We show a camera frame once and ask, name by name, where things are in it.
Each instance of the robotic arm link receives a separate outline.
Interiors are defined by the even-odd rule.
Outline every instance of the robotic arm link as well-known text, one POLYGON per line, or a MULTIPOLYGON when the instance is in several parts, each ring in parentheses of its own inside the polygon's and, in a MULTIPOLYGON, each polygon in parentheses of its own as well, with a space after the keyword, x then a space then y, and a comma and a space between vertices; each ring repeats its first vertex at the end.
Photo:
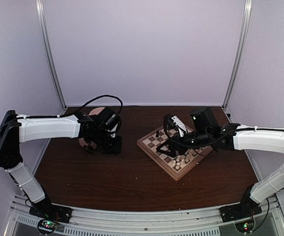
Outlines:
POLYGON ((96 149, 92 152, 121 153, 122 138, 116 135, 121 118, 105 107, 98 115, 88 116, 77 112, 70 116, 29 117, 8 111, 0 126, 0 166, 10 174, 15 183, 27 195, 32 207, 30 214, 68 223, 71 209, 53 205, 45 190, 23 162, 19 144, 37 139, 84 138, 96 149))
MULTIPOLYGON (((195 127, 193 132, 181 130, 181 121, 176 116, 164 116, 165 132, 167 129, 179 131, 174 137, 169 137, 167 142, 173 157, 176 152, 184 154, 190 148, 199 149, 206 146, 230 151, 253 149, 284 154, 284 128, 259 128, 237 123, 220 126, 208 107, 194 110, 189 115, 195 127)), ((251 211, 261 213, 259 204, 283 189, 284 163, 270 176, 247 188, 239 204, 221 207, 223 222, 249 217, 251 211)))
MULTIPOLYGON (((220 126, 208 107, 190 112, 195 130, 188 132, 177 116, 164 116, 163 127, 168 140, 157 148, 169 156, 184 154, 188 149, 211 146, 222 150, 264 150, 284 154, 284 129, 250 127, 237 123, 220 126), (177 135, 170 137, 167 130, 175 129, 177 135)), ((34 178, 20 155, 19 144, 37 139, 83 138, 88 144, 87 152, 108 154, 121 153, 122 138, 117 135, 121 118, 105 107, 97 115, 87 115, 80 109, 63 116, 25 116, 8 111, 0 126, 0 167, 10 174, 14 182, 27 195, 32 204, 30 214, 52 221, 68 223, 72 209, 53 205, 45 190, 34 178)), ((261 213, 261 202, 284 189, 284 163, 266 179, 248 187, 240 203, 221 207, 223 222, 250 217, 261 213)))

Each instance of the enclosure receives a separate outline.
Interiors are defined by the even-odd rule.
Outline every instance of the enclosure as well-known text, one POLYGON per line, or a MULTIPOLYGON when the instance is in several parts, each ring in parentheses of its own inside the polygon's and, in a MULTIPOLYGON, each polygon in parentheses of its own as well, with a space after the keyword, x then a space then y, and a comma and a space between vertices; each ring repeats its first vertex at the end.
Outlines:
MULTIPOLYGON (((8 110, 63 114, 102 94, 124 103, 118 157, 94 159, 76 139, 21 144, 53 203, 74 209, 55 233, 237 235, 219 208, 240 201, 284 155, 220 151, 173 181, 136 141, 167 113, 193 126, 189 112, 201 106, 221 124, 283 128, 284 1, 0 0, 0 123, 8 110)), ((284 190, 269 201, 253 235, 284 236, 284 190)), ((0 168, 0 235, 39 235, 36 223, 0 168)))

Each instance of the metal frame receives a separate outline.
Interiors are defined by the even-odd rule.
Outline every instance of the metal frame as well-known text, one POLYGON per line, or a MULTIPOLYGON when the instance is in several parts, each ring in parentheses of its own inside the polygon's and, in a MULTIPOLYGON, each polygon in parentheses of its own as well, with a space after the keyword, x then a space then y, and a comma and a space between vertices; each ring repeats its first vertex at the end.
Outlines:
MULTIPOLYGON (((4 236, 12 236, 17 222, 36 226, 39 218, 29 215, 25 205, 26 197, 16 195, 8 214, 8 221, 3 231, 4 236)), ((278 199, 269 199, 270 212, 274 217, 279 236, 284 236, 284 216, 278 199)), ((264 215, 267 203, 261 204, 264 215)), ((233 224, 222 223, 219 206, 194 210, 157 211, 157 212, 119 212, 92 210, 72 207, 73 213, 69 224, 60 224, 58 234, 68 236, 186 236, 204 235, 200 232, 218 232, 219 227, 233 224)))
POLYGON ((43 36, 43 42, 47 54, 47 61, 51 73, 51 77, 54 83, 55 90, 57 92, 57 95, 59 97, 62 109, 66 108, 66 103, 63 97, 62 89, 60 87, 60 83, 58 80, 58 75, 55 69, 54 61, 53 61, 53 55, 50 47, 50 41, 49 41, 49 36, 48 36, 48 30, 47 30, 47 25, 45 21, 45 15, 44 15, 44 9, 43 9, 43 0, 36 0, 36 6, 37 6, 37 13, 38 13, 38 18, 42 30, 42 36, 43 36))
POLYGON ((228 89, 226 92, 226 96, 223 102, 222 107, 226 110, 229 104, 229 100, 238 76, 238 71, 239 67, 241 64, 242 56, 243 56, 243 51, 245 48, 245 43, 247 40, 248 36, 248 30, 249 30, 249 25, 250 25, 250 19, 251 19, 251 10, 252 10, 252 0, 246 0, 245 2, 245 11, 244 11, 244 16, 242 20, 242 25, 241 25, 241 31, 240 31, 240 38, 239 38, 239 43, 238 43, 238 48, 237 48, 237 53, 236 53, 236 58, 235 58, 235 63, 234 67, 231 72, 231 77, 228 85, 228 89))

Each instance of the chess square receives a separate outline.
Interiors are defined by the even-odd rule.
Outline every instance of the chess square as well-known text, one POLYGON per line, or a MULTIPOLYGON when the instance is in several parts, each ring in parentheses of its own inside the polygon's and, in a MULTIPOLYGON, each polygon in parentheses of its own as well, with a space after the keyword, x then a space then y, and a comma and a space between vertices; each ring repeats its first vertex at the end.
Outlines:
POLYGON ((148 144, 147 146, 149 146, 150 148, 152 148, 152 147, 155 147, 155 144, 150 143, 150 144, 148 144))
POLYGON ((143 143, 145 143, 146 145, 148 145, 148 144, 151 143, 151 141, 150 141, 149 139, 145 139, 145 140, 143 141, 143 143))
POLYGON ((160 144, 160 142, 158 142, 158 140, 154 140, 152 141, 154 145, 158 146, 158 144, 160 144))
POLYGON ((165 159, 167 157, 166 154, 161 153, 158 157, 160 157, 162 160, 165 159))
POLYGON ((163 139, 162 137, 159 137, 157 140, 158 140, 159 142, 164 141, 164 139, 163 139))
POLYGON ((174 129, 171 129, 171 130, 168 131, 168 134, 169 134, 170 137, 173 137, 175 133, 176 133, 176 131, 174 129))
POLYGON ((166 157, 166 158, 164 159, 164 161, 165 161, 166 163, 169 163, 169 162, 172 161, 172 159, 168 156, 168 157, 166 157))

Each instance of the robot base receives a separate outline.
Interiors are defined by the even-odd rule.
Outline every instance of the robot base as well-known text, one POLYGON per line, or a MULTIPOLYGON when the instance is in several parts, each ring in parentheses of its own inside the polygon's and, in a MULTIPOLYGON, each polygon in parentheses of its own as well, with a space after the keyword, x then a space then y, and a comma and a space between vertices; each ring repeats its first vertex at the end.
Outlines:
MULTIPOLYGON (((54 211, 58 213, 58 215, 54 214, 47 218, 47 220, 51 220, 53 222, 62 222, 62 223, 69 223, 69 220, 72 215, 72 209, 69 207, 63 207, 63 206, 57 206, 57 205, 52 205, 54 208, 54 211)), ((35 208, 31 207, 29 210, 30 215, 34 215, 40 218, 44 218, 42 214, 40 214, 35 208)))
POLYGON ((248 218, 253 215, 257 215, 262 213, 261 207, 253 207, 250 208, 250 206, 245 204, 235 204, 230 206, 223 206, 220 208, 221 212, 221 218, 222 221, 229 222, 229 221, 237 221, 240 219, 248 218))

